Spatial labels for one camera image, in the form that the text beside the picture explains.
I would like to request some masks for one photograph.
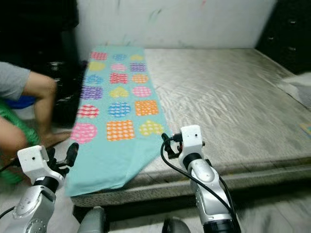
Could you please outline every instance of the patterned towel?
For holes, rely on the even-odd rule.
[[[309,123],[309,124],[300,124],[300,127],[311,138],[311,123]]]
[[[66,194],[120,188],[159,156],[169,132],[142,48],[97,47],[71,139],[80,144]]]

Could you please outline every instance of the mattress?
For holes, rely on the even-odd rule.
[[[311,178],[311,141],[299,127],[311,112],[276,87],[292,73],[253,49],[145,56],[169,127],[201,126],[203,153],[230,189]],[[123,188],[71,199],[90,207],[169,198],[192,194],[189,183],[158,157]]]

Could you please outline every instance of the person's leg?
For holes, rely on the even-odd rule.
[[[70,132],[52,133],[51,131],[55,93],[56,83],[52,78],[30,72],[22,94],[36,97],[35,119],[39,136],[45,147],[50,147],[70,137]]]
[[[3,165],[7,165],[17,155],[17,151],[27,147],[27,139],[21,129],[0,117],[0,150]]]

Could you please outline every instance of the black cabinet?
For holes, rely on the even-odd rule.
[[[311,71],[311,1],[279,0],[256,49],[295,74]]]
[[[76,0],[0,1],[0,61],[57,80],[53,121],[71,126],[83,79],[74,28]]]

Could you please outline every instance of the white wall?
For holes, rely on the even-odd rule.
[[[78,0],[77,42],[147,48],[252,48],[276,0]]]

